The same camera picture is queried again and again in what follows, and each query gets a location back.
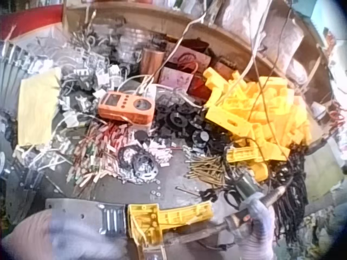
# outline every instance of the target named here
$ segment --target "electronic component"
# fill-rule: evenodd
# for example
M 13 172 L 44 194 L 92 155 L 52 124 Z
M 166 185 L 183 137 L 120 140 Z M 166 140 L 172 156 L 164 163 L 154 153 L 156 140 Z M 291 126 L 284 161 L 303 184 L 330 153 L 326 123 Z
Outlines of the electronic component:
M 153 120 L 155 103 L 146 97 L 108 92 L 98 110 L 102 118 L 147 125 Z

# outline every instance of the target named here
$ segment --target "gloved hand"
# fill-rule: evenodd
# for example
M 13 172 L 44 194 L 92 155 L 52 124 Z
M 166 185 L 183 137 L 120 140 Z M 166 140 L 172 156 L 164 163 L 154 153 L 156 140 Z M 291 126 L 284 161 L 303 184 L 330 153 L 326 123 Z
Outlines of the gloved hand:
M 45 210 L 25 219 L 2 240 L 15 260 L 119 259 L 126 240 L 105 236 L 66 213 Z
M 247 208 L 251 222 L 234 231 L 242 260 L 272 260 L 275 230 L 275 212 L 259 201 L 264 195 L 257 192 L 247 198 L 241 208 Z

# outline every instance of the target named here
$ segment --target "pile of parts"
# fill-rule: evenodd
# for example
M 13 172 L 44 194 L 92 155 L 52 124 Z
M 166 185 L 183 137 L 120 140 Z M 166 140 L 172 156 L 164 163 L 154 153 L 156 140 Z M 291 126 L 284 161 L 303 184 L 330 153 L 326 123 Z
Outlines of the pile of parts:
M 1 42 L 0 162 L 4 178 L 14 183 L 8 196 L 22 191 L 32 200 L 47 178 L 44 170 L 60 164 L 68 165 L 67 182 L 79 191 L 107 177 L 159 183 L 172 151 L 182 150 L 185 177 L 211 187 L 199 194 L 178 187 L 204 201 L 183 209 L 128 205 L 123 220 L 140 255 L 154 250 L 164 256 L 163 230 L 210 219 L 220 192 L 238 210 L 254 192 L 274 192 L 277 200 L 285 187 L 274 204 L 276 236 L 295 242 L 307 204 L 304 156 L 311 142 L 303 98 L 286 79 L 246 82 L 224 57 L 212 61 L 208 43 L 184 46 L 183 37 L 176 42 L 124 19 L 102 24 L 94 12 L 64 45 L 38 40 L 30 52 L 41 56 Z M 206 47 L 193 50 L 194 43 Z M 100 209 L 108 221 L 117 212 Z M 18 223 L 27 210 L 18 214 L 12 207 L 10 220 Z

